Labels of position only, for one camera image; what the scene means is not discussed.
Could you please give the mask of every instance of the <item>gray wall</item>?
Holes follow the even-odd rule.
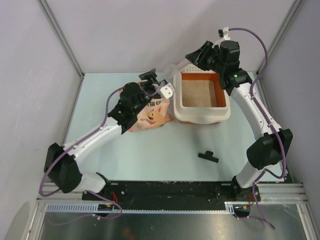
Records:
[[[48,0],[86,73],[163,71],[218,29],[243,27],[270,45],[294,0]],[[243,32],[240,61],[256,70],[259,42]]]
[[[0,239],[25,230],[79,80],[37,1],[1,1]]]
[[[293,132],[287,159],[320,224],[320,1],[305,1],[263,77],[274,117]]]

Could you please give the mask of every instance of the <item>light blue table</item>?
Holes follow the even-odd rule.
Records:
[[[112,91],[137,82],[139,73],[87,73],[76,103],[66,141],[72,141],[97,126],[105,115]],[[119,99],[110,101],[111,110]],[[238,105],[230,99],[231,117],[216,125],[169,122],[163,127],[126,132],[92,153],[80,166],[110,180],[132,181],[230,181],[247,162],[247,148],[254,135]],[[214,152],[219,162],[198,157]],[[271,168],[281,174],[279,164]],[[265,174],[261,181],[278,181]]]

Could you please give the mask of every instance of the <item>cable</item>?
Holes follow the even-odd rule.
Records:
[[[262,215],[263,217],[263,221],[266,222],[269,227],[273,230],[275,230],[275,226],[272,225],[268,219],[266,218],[266,216],[264,215],[262,209],[261,209],[261,206],[259,205],[258,203],[258,200],[257,200],[257,197],[255,195],[255,187],[256,187],[256,183],[263,177],[263,175],[268,172],[270,173],[272,176],[274,176],[275,178],[277,179],[282,179],[285,174],[286,174],[286,169],[287,169],[287,160],[286,160],[286,154],[285,154],[285,148],[284,148],[284,144],[282,143],[281,141],[281,138],[278,134],[278,132],[276,131],[275,127],[272,125],[271,123],[271,120],[269,119],[267,113],[265,112],[265,110],[263,109],[263,107],[260,105],[260,103],[258,102],[258,100],[256,99],[256,97],[254,96],[254,87],[257,83],[257,81],[260,79],[262,73],[264,72],[264,70],[267,68],[268,66],[268,62],[269,62],[269,57],[268,57],[268,51],[267,51],[267,48],[266,48],[266,45],[264,44],[264,42],[262,41],[262,39],[256,34],[254,33],[253,31],[247,29],[247,28],[242,28],[242,27],[234,27],[234,28],[229,28],[229,31],[245,31],[245,32],[248,32],[250,34],[252,34],[253,36],[255,36],[259,42],[261,43],[262,47],[263,47],[263,51],[264,51],[264,55],[265,55],[265,64],[264,64],[264,68],[259,72],[258,76],[254,79],[252,85],[250,86],[250,95],[251,95],[251,98],[253,99],[254,103],[256,104],[256,106],[258,107],[258,109],[260,110],[260,112],[262,113],[263,117],[265,118],[266,122],[268,123],[268,126],[270,127],[271,131],[274,133],[278,143],[279,143],[279,146],[280,146],[280,151],[281,151],[281,156],[282,156],[282,173],[280,176],[277,176],[276,174],[274,174],[272,171],[270,171],[269,169],[264,169],[263,172],[257,177],[257,179],[253,182],[252,184],[252,194],[253,194],[253,198],[255,200],[255,203],[256,203],[256,206],[260,212],[260,214]],[[260,217],[258,216],[255,216],[255,217],[251,217],[251,218],[255,218],[255,219],[261,219]]]
[[[255,204],[255,200],[250,194],[248,194],[248,198],[249,198],[249,207],[251,207],[253,204]]]
[[[107,101],[106,101],[106,104],[105,104],[105,116],[104,116],[104,119],[103,119],[101,125],[100,125],[96,130],[94,130],[93,132],[91,132],[91,133],[89,133],[88,135],[86,135],[86,136],[84,136],[83,138],[81,138],[81,139],[80,139],[79,141],[77,141],[74,145],[79,145],[79,144],[83,143],[85,140],[89,139],[90,137],[92,137],[93,135],[95,135],[97,132],[100,131],[100,127],[103,127],[103,126],[106,124],[106,122],[107,122],[109,101],[110,101],[111,97],[112,97],[115,93],[119,92],[119,91],[122,90],[122,89],[123,89],[123,87],[120,87],[120,88],[118,88],[117,90],[113,91],[113,92],[109,95],[109,97],[108,97],[108,99],[107,99]],[[42,178],[42,180],[41,180],[40,187],[39,187],[39,194],[40,194],[42,197],[50,197],[50,196],[52,196],[53,194],[55,194],[55,193],[57,193],[57,192],[60,191],[60,189],[58,188],[58,189],[56,189],[56,190],[54,190],[54,191],[52,191],[52,192],[50,192],[50,193],[48,193],[48,194],[45,194],[44,191],[43,191],[43,187],[44,187],[44,184],[45,184],[45,182],[46,182],[46,179],[47,179],[49,173],[52,171],[52,169],[55,167],[55,165],[56,165],[68,152],[70,152],[70,151],[74,148],[74,145],[72,145],[71,147],[69,147],[69,148],[68,148],[67,150],[65,150],[60,156],[58,156],[58,157],[56,158],[56,160],[53,161],[53,163],[49,166],[49,168],[48,168],[47,171],[45,172],[45,174],[44,174],[44,176],[43,176],[43,178]]]
[[[114,206],[116,206],[116,207],[119,208],[120,212],[119,212],[117,215],[115,215],[115,216],[109,216],[109,215],[108,215],[108,216],[100,216],[100,215],[97,216],[97,215],[94,214],[94,213],[89,213],[89,214],[84,214],[84,215],[78,216],[78,217],[76,217],[75,219],[72,219],[72,220],[66,221],[66,222],[62,222],[62,223],[55,223],[55,222],[50,221],[49,218],[47,218],[47,219],[46,219],[47,222],[48,222],[49,224],[53,225],[53,226],[64,226],[64,225],[67,225],[67,224],[71,224],[71,223],[73,223],[73,222],[75,222],[75,221],[78,221],[78,220],[80,220],[80,219],[83,219],[83,218],[86,218],[86,217],[91,217],[91,216],[93,216],[93,217],[96,217],[96,216],[97,216],[97,219],[98,219],[98,220],[100,220],[100,219],[105,219],[105,220],[116,219],[116,218],[120,217],[120,215],[123,213],[122,207],[117,203],[117,202],[118,202],[118,199],[116,199],[116,202],[114,202],[114,201],[111,201],[110,199],[107,199],[107,198],[105,198],[105,197],[103,197],[103,196],[100,196],[99,194],[96,194],[95,192],[88,191],[88,193],[90,193],[90,194],[96,196],[97,198],[100,198],[100,199],[102,199],[102,200],[104,200],[104,201],[106,201],[106,202],[112,203]]]
[[[243,216],[243,217],[239,217],[239,216],[237,216],[236,213],[234,213],[233,216],[235,216],[237,220],[238,220],[238,219],[256,219],[256,220],[260,220],[260,221],[263,221],[263,222],[267,223],[266,220],[263,219],[263,218],[260,217],[260,216]]]
[[[149,97],[153,97],[154,95],[156,95],[157,93],[160,92],[161,88],[165,85],[166,83],[163,81],[160,83],[159,87],[153,92],[153,93],[147,93],[146,90],[144,90],[142,87],[141,89],[144,91],[145,95],[149,96]]]
[[[118,203],[118,198],[117,198],[117,195],[114,191],[110,192],[110,194],[113,196],[113,201]]]

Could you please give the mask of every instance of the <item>aluminum frame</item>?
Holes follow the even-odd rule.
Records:
[[[66,39],[64,36],[53,12],[51,11],[48,3],[46,0],[37,0],[44,15],[46,16],[49,24],[52,27],[53,32],[56,34],[59,42],[61,43],[62,48],[64,49],[65,53],[67,54],[68,58],[70,59],[73,67],[75,68],[78,75],[81,77],[81,81],[79,83],[79,88],[77,95],[74,99],[73,108],[69,116],[68,126],[66,128],[66,132],[63,135],[62,141],[65,140],[66,135],[69,130],[69,125],[72,119],[72,115],[75,109],[75,106],[77,104],[79,92],[81,90],[81,84],[84,77],[84,73]],[[304,0],[295,0],[292,4],[290,10],[288,11],[288,14],[285,16],[278,32],[276,33],[275,38],[273,39],[271,46],[269,48],[269,54],[272,55],[273,52],[276,50],[277,46],[279,45],[281,39],[283,38],[284,34],[286,33],[288,27],[290,26],[292,20],[294,19],[296,13],[301,8],[302,3],[304,3]],[[262,63],[259,66],[258,70],[261,70],[264,66],[265,60],[262,61]],[[268,100],[266,98],[266,94],[264,91],[263,84],[261,82],[257,85],[258,91],[261,96],[262,102],[265,104],[267,109],[272,113],[270,109],[270,105],[268,103]],[[320,239],[319,232],[317,225],[315,224],[314,217],[311,212],[310,204],[308,202],[308,197],[306,195],[306,191],[304,189],[303,184],[289,184],[289,183],[259,183],[257,184],[260,190],[260,196],[261,196],[261,202],[262,205],[269,205],[269,204],[296,204],[297,209],[299,211],[299,215],[301,218],[301,222],[305,231],[305,235],[308,240],[315,240]],[[52,190],[55,190],[57,187],[53,183],[46,183],[43,190],[44,192],[48,193]],[[48,208],[48,206],[60,204],[60,205],[66,205],[67,203],[72,203],[72,206],[83,206],[84,204],[98,204],[98,203],[104,203],[103,201],[91,201],[88,203],[88,201],[82,200],[82,192],[71,192],[68,194],[64,193],[56,193],[53,196],[42,198],[41,196],[38,196],[38,199],[36,200],[36,203],[34,205],[32,218],[30,219],[28,223],[28,231],[25,235],[26,240],[37,240],[41,233],[41,227],[45,218],[45,213]],[[227,208],[229,208],[232,204],[235,204],[235,202],[225,202],[226,211],[228,211]],[[130,213],[140,213],[141,211],[130,211]],[[148,213],[154,214],[155,211],[148,211]]]

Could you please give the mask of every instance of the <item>pink bag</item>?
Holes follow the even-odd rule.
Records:
[[[129,129],[129,132],[162,127],[174,120],[175,118],[167,113],[169,104],[169,99],[152,99],[138,114],[138,121]]]

